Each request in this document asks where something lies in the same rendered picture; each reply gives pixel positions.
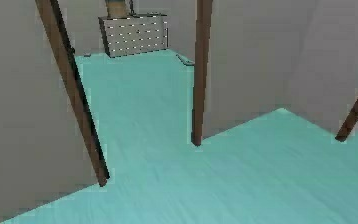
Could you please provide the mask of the grey chest of drawers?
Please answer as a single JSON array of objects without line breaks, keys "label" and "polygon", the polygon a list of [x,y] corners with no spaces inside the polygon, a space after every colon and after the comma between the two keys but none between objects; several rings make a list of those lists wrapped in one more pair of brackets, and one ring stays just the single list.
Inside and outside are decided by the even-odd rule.
[{"label": "grey chest of drawers", "polygon": [[165,50],[169,46],[167,15],[135,14],[125,18],[99,17],[105,53],[110,58]]}]

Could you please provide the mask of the brown door frame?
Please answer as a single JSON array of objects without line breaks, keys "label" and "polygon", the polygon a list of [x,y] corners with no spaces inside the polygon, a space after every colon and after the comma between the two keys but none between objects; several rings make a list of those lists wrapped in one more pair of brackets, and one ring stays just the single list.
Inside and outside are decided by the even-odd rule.
[{"label": "brown door frame", "polygon": [[[191,131],[191,142],[195,146],[200,146],[204,137],[203,121],[212,3],[213,0],[197,0],[196,4],[197,18]],[[97,182],[100,187],[103,187],[107,184],[110,173],[100,145],[84,86],[78,72],[58,0],[35,0],[35,4],[64,87],[72,104],[72,109],[88,151]]]},{"label": "brown door frame", "polygon": [[339,131],[337,132],[335,139],[340,142],[344,142],[350,133],[354,130],[355,125],[358,123],[358,98],[349,111],[345,121],[342,123]]}]

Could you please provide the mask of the tan vase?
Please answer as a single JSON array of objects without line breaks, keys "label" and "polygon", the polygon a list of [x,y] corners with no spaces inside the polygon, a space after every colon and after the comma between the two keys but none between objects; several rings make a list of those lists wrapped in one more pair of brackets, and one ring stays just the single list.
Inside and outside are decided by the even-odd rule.
[{"label": "tan vase", "polygon": [[110,18],[122,18],[128,15],[125,0],[105,0]]}]

